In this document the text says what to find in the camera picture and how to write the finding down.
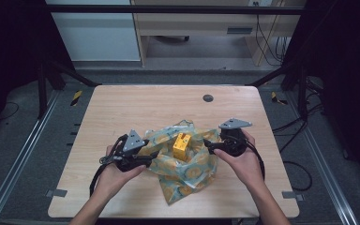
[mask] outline black cable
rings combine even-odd
[[[306,190],[309,190],[312,187],[312,175],[304,166],[300,165],[297,162],[287,161],[287,160],[283,161],[283,163],[284,164],[285,163],[292,164],[294,166],[297,166],[297,167],[301,168],[308,176],[308,185],[306,187],[294,187],[294,186],[292,186],[293,189],[299,190],[299,191],[306,191]]]
[[[260,30],[261,33],[262,33],[262,37],[264,38],[264,40],[265,40],[265,42],[266,42],[266,44],[267,44],[268,49],[270,50],[271,54],[273,54],[272,51],[271,51],[271,49],[270,49],[270,46],[268,45],[268,42],[267,42],[267,40],[266,40],[266,38],[265,38],[265,35],[263,34],[263,31],[262,31],[262,29],[261,29],[261,27],[260,27],[259,15],[256,15],[256,19],[257,19],[257,24],[256,24],[256,29],[257,29],[257,30],[256,30],[256,36],[255,36],[255,38],[256,38],[256,43],[257,43],[257,45],[259,46],[260,51],[262,51],[262,55],[264,56],[265,61],[266,61],[267,64],[270,65],[270,66],[280,66],[280,65],[277,65],[277,64],[271,64],[271,63],[268,61],[267,56],[265,55],[262,46],[260,46],[260,43],[259,43],[259,40],[258,40],[258,37],[257,37],[257,33],[259,32],[259,30]]]
[[[1,117],[0,120],[8,119],[9,117],[13,116],[13,115],[20,109],[19,104],[15,103],[15,102],[9,101],[9,102],[7,102],[7,105],[8,105],[8,104],[13,104],[13,105],[15,105],[15,106],[16,106],[16,110],[15,110],[12,114],[10,114],[10,115],[8,115],[8,116]]]
[[[297,132],[291,137],[291,139],[288,140],[288,141],[285,143],[285,145],[283,145],[283,146],[281,147],[281,149],[279,150],[279,153],[282,153],[283,150],[297,137],[297,135],[298,135],[304,128],[306,128],[306,126],[307,126],[307,121],[305,121],[305,122],[303,123],[303,125],[300,126],[300,128],[297,130]]]

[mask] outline gray floor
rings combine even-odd
[[[145,67],[140,67],[137,63],[106,62],[77,62],[76,65],[80,73],[95,82],[158,84],[243,85],[256,81],[276,68],[266,63],[261,67],[254,67],[241,37],[191,37],[189,42],[184,42],[181,38],[155,37],[151,39],[146,63]],[[14,224],[25,221],[29,224],[37,224],[36,221],[69,221],[68,218],[57,219],[47,215],[51,199],[45,197],[45,192],[47,189],[55,189],[57,185],[70,152],[70,144],[75,139],[73,132],[79,128],[78,124],[83,119],[93,88],[86,87],[68,76],[65,76],[65,79],[67,86],[63,91],[49,91],[52,96],[58,94],[56,106],[16,186],[2,208],[0,224],[5,224],[10,219],[17,219]],[[282,77],[276,78],[259,88],[272,128],[278,128],[297,117],[294,105],[281,105],[271,100],[272,91],[277,93],[278,98],[290,102],[296,98],[294,92],[284,93],[280,90],[281,79]],[[17,103],[19,110],[8,119],[0,121],[0,187],[37,122],[37,90],[37,83],[31,82],[13,90],[7,99]],[[77,90],[82,90],[82,96],[78,105],[71,107],[70,102]],[[320,103],[317,97],[311,97],[309,100],[309,107]],[[15,110],[15,105],[8,104],[2,116],[10,115]],[[282,134],[293,134],[299,126],[295,125]],[[343,158],[342,147],[327,118],[320,112],[309,117],[307,130],[297,136],[282,153],[284,160],[294,161],[306,167],[313,179],[309,190],[295,191],[297,194],[303,194],[305,200],[298,202],[301,213],[299,217],[292,219],[292,223],[343,224],[334,197],[331,196],[324,183],[325,179],[311,155],[311,146],[307,140],[308,131],[320,147],[339,188],[360,224],[360,166],[355,161]],[[291,136],[276,136],[278,147],[283,146],[290,138]],[[286,169],[294,187],[305,187],[308,184],[307,175],[299,168],[286,164]],[[254,224],[255,221],[256,218],[244,219],[244,224]]]

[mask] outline wooden table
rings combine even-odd
[[[214,100],[205,102],[204,95]],[[265,183],[289,218],[299,209],[295,199],[283,199],[292,191],[260,95],[249,86],[102,85],[90,100],[79,133],[68,157],[58,189],[66,197],[53,197],[49,215],[72,218],[89,198],[89,185],[113,144],[133,128],[141,136],[147,129],[158,130],[192,120],[196,128],[217,128],[231,117],[250,121],[247,131],[266,169]],[[222,160],[212,185],[168,206],[158,178],[146,171],[129,181],[107,204],[102,218],[253,218],[257,208],[246,187]]]

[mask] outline black pole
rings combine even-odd
[[[126,5],[27,5],[28,9],[74,13],[176,13],[176,14],[249,14],[303,15],[322,11],[304,7],[226,7],[226,6],[126,6]]]

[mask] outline hand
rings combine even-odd
[[[112,145],[107,147],[106,155],[108,156],[113,148]],[[103,194],[106,198],[111,199],[118,191],[132,178],[138,176],[145,170],[145,165],[134,168],[128,172],[121,172],[113,163],[108,165],[98,178],[95,192]]]
[[[109,155],[113,146],[107,147]],[[98,220],[108,201],[132,178],[139,175],[145,166],[139,166],[128,172],[121,172],[114,164],[108,165],[97,180],[95,191],[90,199],[69,222],[70,225],[92,225]]]
[[[245,134],[246,139],[256,146],[255,139],[244,129],[241,128],[241,130]],[[261,185],[264,183],[259,160],[250,148],[247,148],[239,157],[233,157],[220,149],[215,149],[214,151],[219,158],[223,159],[232,167],[239,180],[241,180],[247,188],[249,188],[250,185]]]

